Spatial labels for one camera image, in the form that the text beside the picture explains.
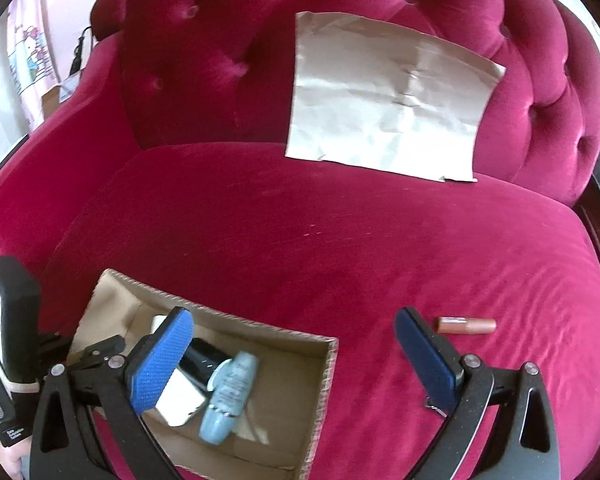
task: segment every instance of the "sofa backrest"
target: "sofa backrest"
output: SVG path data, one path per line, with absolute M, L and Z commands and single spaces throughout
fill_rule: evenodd
M 600 149 L 600 55 L 554 0 L 98 0 L 123 31 L 122 91 L 138 143 L 285 142 L 296 12 L 341 11 L 453 41 L 504 65 L 474 170 L 568 205 Z

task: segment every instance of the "blue gripper pad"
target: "blue gripper pad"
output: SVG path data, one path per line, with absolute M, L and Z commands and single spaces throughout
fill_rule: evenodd
M 435 334 L 414 308 L 401 309 L 394 328 L 430 402 L 447 413 L 453 412 L 464 377 L 458 352 L 444 336 Z
M 175 307 L 158 329 L 144 336 L 129 353 L 126 388 L 138 415 L 155 407 L 192 339 L 191 313 Z

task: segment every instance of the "blue roll-on deodorant bottle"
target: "blue roll-on deodorant bottle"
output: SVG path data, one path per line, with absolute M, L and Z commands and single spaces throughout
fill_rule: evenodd
M 242 414 L 258 370 L 258 358 L 239 352 L 228 366 L 206 407 L 199 437 L 215 446 L 231 433 Z

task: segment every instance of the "sofa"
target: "sofa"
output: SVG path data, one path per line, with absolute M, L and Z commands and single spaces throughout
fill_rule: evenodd
M 505 66 L 477 134 L 477 182 L 285 158 L 303 10 L 397 23 Z M 600 56 L 565 7 L 98 0 L 91 25 L 98 44 L 76 93 L 0 170 L 0 254 L 40 280 L 42 332 L 73 333 L 112 267 L 230 314 L 336 336 L 311 478 L 398 479 L 442 420 L 423 408 L 396 311 L 493 317 L 492 335 L 452 342 L 491 366 L 538 363 L 562 478 L 596 478 L 600 252 L 574 207 L 600 150 Z M 456 478 L 470 476 L 487 435 Z

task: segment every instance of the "pink curtain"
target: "pink curtain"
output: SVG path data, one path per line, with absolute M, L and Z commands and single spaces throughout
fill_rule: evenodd
M 13 0 L 7 20 L 11 74 L 31 130 L 42 124 L 42 96 L 58 76 L 46 47 L 41 0 Z

